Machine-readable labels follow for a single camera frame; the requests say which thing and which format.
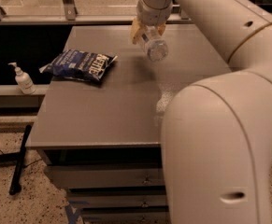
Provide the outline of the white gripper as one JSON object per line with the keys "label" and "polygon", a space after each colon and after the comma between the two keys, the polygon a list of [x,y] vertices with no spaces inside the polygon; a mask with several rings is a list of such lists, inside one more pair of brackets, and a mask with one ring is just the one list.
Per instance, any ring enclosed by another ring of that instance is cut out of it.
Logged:
{"label": "white gripper", "polygon": [[135,45],[140,35],[145,31],[145,25],[158,26],[157,31],[159,35],[165,32],[165,24],[170,17],[172,10],[172,3],[164,5],[161,8],[149,7],[143,0],[138,0],[136,5],[136,15],[134,17],[130,37],[132,43]]}

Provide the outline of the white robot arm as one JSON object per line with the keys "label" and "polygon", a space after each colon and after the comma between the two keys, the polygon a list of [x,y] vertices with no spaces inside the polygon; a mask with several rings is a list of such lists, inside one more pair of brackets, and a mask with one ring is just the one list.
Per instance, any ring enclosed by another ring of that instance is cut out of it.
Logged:
{"label": "white robot arm", "polygon": [[231,73],[168,104],[161,149],[171,224],[271,224],[272,14],[249,0],[138,0],[132,38],[163,32],[174,2]]}

